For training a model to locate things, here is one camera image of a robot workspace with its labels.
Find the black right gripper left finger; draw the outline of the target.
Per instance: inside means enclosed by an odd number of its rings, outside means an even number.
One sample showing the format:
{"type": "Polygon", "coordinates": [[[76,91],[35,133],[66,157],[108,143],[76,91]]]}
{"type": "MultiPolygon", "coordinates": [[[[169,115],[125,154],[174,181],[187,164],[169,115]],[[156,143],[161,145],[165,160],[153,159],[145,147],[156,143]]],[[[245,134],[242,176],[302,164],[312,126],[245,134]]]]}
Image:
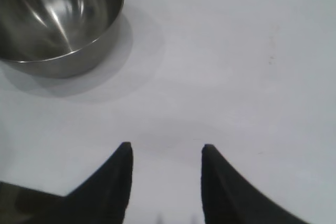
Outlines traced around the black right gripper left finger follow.
{"type": "Polygon", "coordinates": [[[26,223],[123,223],[132,173],[133,149],[123,142],[85,182],[26,223]]]}

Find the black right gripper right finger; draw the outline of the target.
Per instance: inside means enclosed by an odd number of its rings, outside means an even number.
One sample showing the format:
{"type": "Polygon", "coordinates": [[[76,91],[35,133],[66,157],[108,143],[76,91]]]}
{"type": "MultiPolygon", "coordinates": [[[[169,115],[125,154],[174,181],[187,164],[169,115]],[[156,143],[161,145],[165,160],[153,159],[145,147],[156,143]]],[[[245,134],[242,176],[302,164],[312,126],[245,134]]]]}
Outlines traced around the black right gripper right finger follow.
{"type": "Polygon", "coordinates": [[[212,144],[202,149],[205,223],[305,223],[251,185],[212,144]]]}

